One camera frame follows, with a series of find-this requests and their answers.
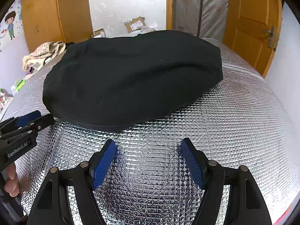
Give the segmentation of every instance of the cartoon boy's hair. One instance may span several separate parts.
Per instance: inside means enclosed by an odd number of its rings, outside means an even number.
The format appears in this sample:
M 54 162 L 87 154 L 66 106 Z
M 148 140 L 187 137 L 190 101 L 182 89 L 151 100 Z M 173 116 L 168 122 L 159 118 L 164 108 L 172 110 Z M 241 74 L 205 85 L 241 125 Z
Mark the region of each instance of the cartoon boy's hair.
M 15 16 L 16 16 L 16 12 L 15 12 L 15 11 L 12 11 L 12 12 L 10 12 L 9 14 L 6 15 L 4 21 L 7 21 L 7 20 L 10 19 L 10 18 L 15 18 Z

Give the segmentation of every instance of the finger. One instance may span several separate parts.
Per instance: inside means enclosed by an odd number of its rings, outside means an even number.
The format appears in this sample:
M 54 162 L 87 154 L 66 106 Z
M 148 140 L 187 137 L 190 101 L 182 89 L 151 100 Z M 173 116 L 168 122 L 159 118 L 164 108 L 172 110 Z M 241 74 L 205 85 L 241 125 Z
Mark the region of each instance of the finger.
M 17 188 L 13 192 L 10 193 L 10 196 L 11 197 L 16 197 L 19 193 L 20 193 L 20 186 L 18 184 Z
M 7 171 L 7 174 L 8 174 L 10 179 L 15 179 L 15 177 L 16 177 L 16 165 L 15 165 L 14 162 L 11 163 L 11 165 L 9 165 L 6 168 L 6 171 Z
M 8 179 L 4 185 L 4 189 L 7 193 L 13 192 L 18 186 L 18 179 Z

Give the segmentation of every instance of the black cloth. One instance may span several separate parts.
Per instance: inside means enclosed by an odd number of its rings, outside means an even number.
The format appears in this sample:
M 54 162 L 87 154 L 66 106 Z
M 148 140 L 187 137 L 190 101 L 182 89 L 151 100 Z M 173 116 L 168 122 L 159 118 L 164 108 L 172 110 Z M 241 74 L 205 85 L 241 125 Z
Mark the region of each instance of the black cloth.
M 52 68 L 43 102 L 64 121 L 119 132 L 170 115 L 222 79 L 220 49 L 184 32 L 91 38 Z

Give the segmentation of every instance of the blue gripper pad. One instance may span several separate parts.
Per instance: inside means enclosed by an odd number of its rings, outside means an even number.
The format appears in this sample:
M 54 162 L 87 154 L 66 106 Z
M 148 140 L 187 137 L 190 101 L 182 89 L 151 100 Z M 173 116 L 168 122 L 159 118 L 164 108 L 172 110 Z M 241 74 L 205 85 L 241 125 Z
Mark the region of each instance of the blue gripper pad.
M 104 178 L 115 157 L 115 154 L 116 144 L 113 140 L 109 139 L 106 141 L 100 152 L 96 152 L 92 155 L 92 163 L 89 173 L 93 179 L 91 185 L 94 190 L 103 184 Z
M 180 148 L 194 183 L 197 184 L 200 189 L 204 189 L 202 170 L 199 161 L 197 161 L 195 157 L 195 155 L 198 154 L 196 148 L 189 138 L 184 138 L 181 141 Z
M 24 116 L 19 117 L 19 119 L 16 123 L 16 126 L 17 126 L 17 128 L 25 127 L 28 125 L 28 123 L 30 123 L 31 121 L 33 121 L 35 119 L 38 119 L 41 116 L 42 116 L 41 112 L 37 111 L 37 110 L 34 112 L 31 112 L 31 113 L 28 113 Z

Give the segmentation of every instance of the silver foil mat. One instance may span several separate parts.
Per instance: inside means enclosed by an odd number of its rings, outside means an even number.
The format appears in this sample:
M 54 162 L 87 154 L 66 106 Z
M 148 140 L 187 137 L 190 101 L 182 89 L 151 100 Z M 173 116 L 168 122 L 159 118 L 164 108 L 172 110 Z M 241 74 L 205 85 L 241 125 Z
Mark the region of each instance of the silver foil mat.
M 194 104 L 120 134 L 58 119 L 41 131 L 37 146 L 16 162 L 25 210 L 30 212 L 52 166 L 73 168 L 112 138 L 117 155 L 95 192 L 107 224 L 191 224 L 203 191 L 194 184 L 179 149 L 180 141 L 189 137 L 196 149 L 223 166 L 248 166 L 275 222 L 300 190 L 299 142 L 282 104 L 261 76 L 223 44 L 208 41 L 221 48 L 224 80 Z M 26 82 L 5 119 L 33 110 L 48 113 L 42 103 L 43 82 L 53 64 Z M 79 100 L 88 107 L 88 99 Z M 227 186 L 217 224 L 223 223 L 228 194 Z M 69 198 L 74 222 L 81 224 L 72 188 Z

